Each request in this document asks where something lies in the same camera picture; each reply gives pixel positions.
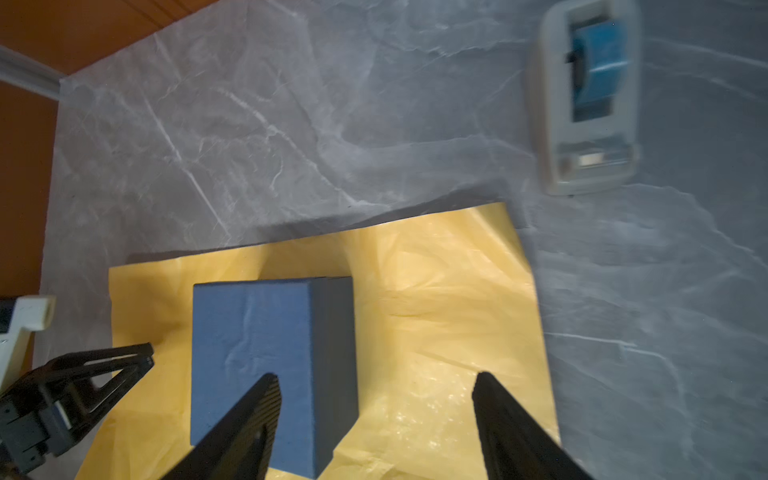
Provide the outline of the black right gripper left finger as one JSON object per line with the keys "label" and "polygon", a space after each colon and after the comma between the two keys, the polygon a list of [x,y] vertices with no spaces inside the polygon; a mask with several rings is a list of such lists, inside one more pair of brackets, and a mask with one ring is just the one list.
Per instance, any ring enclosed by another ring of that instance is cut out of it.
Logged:
{"label": "black right gripper left finger", "polygon": [[278,377],[263,375],[163,480],[265,479],[281,405]]}

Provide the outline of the dark blue gift box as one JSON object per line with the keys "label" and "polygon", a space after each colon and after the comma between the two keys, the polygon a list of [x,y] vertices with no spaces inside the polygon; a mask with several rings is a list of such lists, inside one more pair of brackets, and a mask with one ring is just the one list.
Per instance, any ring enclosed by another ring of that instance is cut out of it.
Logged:
{"label": "dark blue gift box", "polygon": [[282,395],[270,465],[316,479],[359,416],[351,278],[195,285],[191,444],[266,373]]}

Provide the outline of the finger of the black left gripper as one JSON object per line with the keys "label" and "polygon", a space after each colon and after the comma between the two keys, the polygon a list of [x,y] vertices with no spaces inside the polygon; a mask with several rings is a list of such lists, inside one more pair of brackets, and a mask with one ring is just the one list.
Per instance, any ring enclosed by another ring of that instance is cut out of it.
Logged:
{"label": "finger of the black left gripper", "polygon": [[59,356],[1,394],[1,472],[28,474],[81,442],[154,366],[143,343]]}

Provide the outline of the white tape dispenser blue roll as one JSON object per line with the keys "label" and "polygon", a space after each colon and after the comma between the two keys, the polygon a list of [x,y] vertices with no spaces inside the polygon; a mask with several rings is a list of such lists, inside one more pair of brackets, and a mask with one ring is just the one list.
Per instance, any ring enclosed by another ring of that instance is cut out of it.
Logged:
{"label": "white tape dispenser blue roll", "polygon": [[525,96],[546,193],[604,191],[636,173],[641,51],[634,1],[562,1],[545,13]]}

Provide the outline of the yellow wrapping paper sheet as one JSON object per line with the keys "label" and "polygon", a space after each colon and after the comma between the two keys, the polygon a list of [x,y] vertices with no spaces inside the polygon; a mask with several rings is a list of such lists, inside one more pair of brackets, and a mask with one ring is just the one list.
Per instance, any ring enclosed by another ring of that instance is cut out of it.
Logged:
{"label": "yellow wrapping paper sheet", "polygon": [[349,276],[361,412],[327,479],[482,479],[471,400],[491,372],[560,435],[535,282],[500,203],[340,233],[114,267],[115,345],[154,368],[108,414],[81,479],[157,479],[191,449],[193,288]]}

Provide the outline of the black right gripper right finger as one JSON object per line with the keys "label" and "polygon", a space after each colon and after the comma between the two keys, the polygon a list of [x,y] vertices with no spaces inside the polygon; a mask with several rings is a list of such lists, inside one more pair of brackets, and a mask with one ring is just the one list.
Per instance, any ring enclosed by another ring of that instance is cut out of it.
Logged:
{"label": "black right gripper right finger", "polygon": [[490,479],[592,480],[491,373],[477,375],[472,400]]}

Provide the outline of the left aluminium corner post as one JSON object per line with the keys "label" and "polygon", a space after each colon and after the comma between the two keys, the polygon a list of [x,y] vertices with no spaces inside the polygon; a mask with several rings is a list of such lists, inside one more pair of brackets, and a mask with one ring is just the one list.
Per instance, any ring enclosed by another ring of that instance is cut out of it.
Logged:
{"label": "left aluminium corner post", "polygon": [[5,46],[0,51],[1,81],[48,99],[60,100],[64,75]]}

